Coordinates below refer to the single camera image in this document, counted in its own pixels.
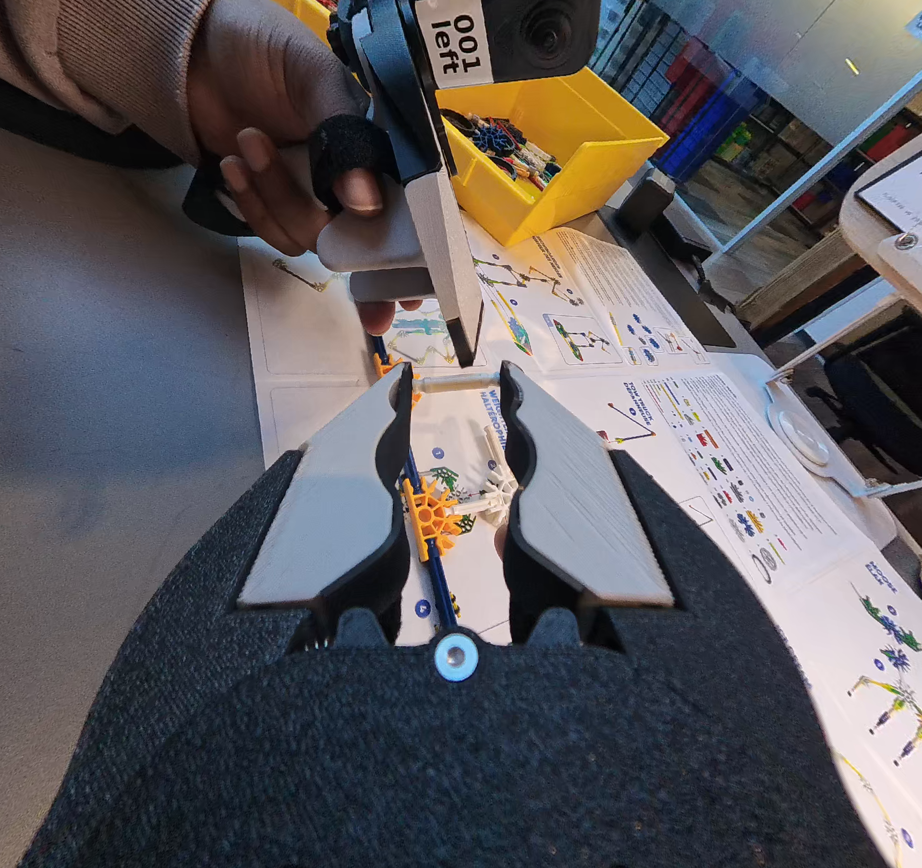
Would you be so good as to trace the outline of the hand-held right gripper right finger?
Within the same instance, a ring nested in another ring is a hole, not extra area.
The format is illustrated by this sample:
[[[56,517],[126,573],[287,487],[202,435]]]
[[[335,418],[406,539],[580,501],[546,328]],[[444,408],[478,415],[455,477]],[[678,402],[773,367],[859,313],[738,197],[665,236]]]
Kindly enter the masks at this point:
[[[499,381],[504,457],[518,484],[508,547],[580,599],[673,606],[606,441],[517,364],[503,361]]]

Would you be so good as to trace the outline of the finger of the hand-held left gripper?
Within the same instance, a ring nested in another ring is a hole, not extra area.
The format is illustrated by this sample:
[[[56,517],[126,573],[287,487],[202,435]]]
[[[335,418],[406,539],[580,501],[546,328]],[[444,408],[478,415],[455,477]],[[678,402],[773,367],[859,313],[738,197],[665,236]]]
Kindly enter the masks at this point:
[[[405,187],[433,291],[459,366],[472,367],[478,353],[483,301],[467,232],[446,168]]]

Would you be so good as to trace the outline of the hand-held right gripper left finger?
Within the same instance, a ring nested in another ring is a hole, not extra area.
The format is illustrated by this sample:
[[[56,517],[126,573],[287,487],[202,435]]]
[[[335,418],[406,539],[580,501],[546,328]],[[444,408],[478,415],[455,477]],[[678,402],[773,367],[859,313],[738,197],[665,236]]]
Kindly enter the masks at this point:
[[[400,364],[311,436],[237,599],[240,608],[332,611],[360,577],[385,575],[388,607],[408,577],[398,480],[409,458],[413,369]]]

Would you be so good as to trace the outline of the blue rod orange connector assembly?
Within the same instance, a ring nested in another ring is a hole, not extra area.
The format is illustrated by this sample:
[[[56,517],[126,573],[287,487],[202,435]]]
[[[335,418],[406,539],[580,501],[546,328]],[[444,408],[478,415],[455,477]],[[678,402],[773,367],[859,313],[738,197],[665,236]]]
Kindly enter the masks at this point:
[[[435,631],[457,627],[458,605],[444,573],[443,554],[460,534],[456,501],[446,488],[428,481],[417,467],[412,448],[399,478],[412,544],[432,592]]]

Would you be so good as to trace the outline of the white toy rod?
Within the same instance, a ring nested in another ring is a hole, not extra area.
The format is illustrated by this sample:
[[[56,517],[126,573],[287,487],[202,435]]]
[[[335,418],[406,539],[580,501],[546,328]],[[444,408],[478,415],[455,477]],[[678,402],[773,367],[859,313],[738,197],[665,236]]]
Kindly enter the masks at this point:
[[[440,377],[414,377],[412,391],[419,394],[450,393],[465,390],[497,388],[501,378],[495,374],[451,375]]]

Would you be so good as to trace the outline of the yellow divided parts bin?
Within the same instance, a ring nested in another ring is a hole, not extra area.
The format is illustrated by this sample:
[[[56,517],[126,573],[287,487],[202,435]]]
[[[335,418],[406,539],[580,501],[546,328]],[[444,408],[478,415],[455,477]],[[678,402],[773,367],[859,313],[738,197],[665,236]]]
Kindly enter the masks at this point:
[[[329,9],[317,0],[272,0],[326,43]],[[560,167],[540,190],[513,181],[450,123],[445,134],[457,169],[452,184],[459,205],[502,245],[592,213],[652,154],[667,135],[588,68],[543,78],[438,90],[445,113],[505,119]]]

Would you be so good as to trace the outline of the person's left forearm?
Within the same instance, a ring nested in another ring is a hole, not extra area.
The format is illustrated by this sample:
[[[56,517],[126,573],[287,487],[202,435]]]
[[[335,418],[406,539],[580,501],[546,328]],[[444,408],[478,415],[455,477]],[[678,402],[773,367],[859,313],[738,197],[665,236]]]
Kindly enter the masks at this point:
[[[187,71],[213,0],[2,0],[2,78],[110,134],[197,163]]]

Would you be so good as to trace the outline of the black desk pad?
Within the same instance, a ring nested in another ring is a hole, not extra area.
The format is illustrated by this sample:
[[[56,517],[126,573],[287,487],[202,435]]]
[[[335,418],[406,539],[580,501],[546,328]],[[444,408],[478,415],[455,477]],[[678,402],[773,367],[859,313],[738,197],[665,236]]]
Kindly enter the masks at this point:
[[[733,351],[737,348],[732,336],[655,235],[650,232],[631,235],[619,225],[615,209],[609,206],[598,209],[596,214],[611,237],[624,242],[699,343],[709,350]]]

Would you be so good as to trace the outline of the person's left hand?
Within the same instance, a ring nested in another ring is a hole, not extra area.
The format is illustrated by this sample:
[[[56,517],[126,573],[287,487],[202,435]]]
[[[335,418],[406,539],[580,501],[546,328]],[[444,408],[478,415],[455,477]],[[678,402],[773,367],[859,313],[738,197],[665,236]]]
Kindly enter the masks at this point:
[[[187,71],[190,122],[219,160],[255,234],[289,257],[313,252],[331,217],[280,156],[338,114],[364,113],[358,81],[321,40],[270,0],[212,0]]]

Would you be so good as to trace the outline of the printed instruction sheet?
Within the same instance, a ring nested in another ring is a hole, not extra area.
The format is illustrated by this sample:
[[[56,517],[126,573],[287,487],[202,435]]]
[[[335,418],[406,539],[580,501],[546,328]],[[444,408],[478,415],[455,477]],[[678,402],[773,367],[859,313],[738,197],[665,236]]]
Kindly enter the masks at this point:
[[[782,407],[757,356],[712,355],[623,248],[559,228],[503,248],[467,224],[483,325],[472,370],[521,366],[568,411],[631,454],[718,544],[779,625],[872,839],[920,866],[920,597],[768,426]],[[459,369],[438,305],[399,308],[384,355],[363,334],[349,278],[314,254],[239,241],[265,463],[300,445],[375,380]],[[484,501],[505,445],[496,389],[423,395],[412,451],[435,493]],[[444,560],[460,623],[509,643],[496,517],[468,516]]]

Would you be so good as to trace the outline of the black box device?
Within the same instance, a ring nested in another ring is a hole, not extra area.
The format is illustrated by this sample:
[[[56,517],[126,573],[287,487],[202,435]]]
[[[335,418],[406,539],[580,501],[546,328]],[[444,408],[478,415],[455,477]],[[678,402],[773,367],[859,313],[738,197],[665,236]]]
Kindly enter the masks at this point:
[[[616,221],[632,237],[647,232],[674,200],[675,181],[665,172],[644,172],[616,210]]]

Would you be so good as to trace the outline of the white metal stand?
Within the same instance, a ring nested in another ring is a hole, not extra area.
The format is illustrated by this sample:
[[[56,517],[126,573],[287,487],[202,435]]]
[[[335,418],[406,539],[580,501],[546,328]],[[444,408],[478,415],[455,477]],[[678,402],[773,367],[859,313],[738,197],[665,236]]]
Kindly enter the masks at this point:
[[[919,558],[920,545],[893,515],[882,492],[889,496],[905,494],[920,490],[920,484],[910,482],[905,470],[883,464],[861,445],[859,452],[867,470],[884,471],[885,477],[880,481],[855,465],[841,442],[816,418],[810,404],[801,400],[791,375],[768,382],[757,380],[755,387],[756,405],[765,407],[772,430],[834,503],[878,548],[885,549],[899,539]]]

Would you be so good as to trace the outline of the black power adapter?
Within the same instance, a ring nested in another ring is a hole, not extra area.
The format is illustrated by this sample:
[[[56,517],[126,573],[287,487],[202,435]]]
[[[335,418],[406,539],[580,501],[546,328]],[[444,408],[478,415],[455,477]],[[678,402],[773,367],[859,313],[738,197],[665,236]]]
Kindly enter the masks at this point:
[[[660,214],[650,225],[649,234],[676,261],[693,265],[703,263],[712,255],[710,246],[682,221],[667,213]]]

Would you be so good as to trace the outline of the storage shelf with bins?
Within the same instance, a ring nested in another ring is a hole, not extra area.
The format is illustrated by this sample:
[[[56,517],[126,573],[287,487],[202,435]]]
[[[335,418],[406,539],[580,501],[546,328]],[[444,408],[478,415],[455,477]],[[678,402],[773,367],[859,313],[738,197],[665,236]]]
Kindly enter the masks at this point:
[[[594,70],[685,181],[764,107],[835,146],[920,73],[921,0],[603,0]]]

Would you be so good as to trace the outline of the wooden post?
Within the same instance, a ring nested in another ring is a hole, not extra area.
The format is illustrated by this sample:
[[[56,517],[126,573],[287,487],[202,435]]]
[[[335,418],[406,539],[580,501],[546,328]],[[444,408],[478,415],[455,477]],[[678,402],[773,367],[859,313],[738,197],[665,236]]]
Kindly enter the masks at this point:
[[[748,332],[779,329],[785,318],[818,301],[867,265],[838,228],[735,306]]]

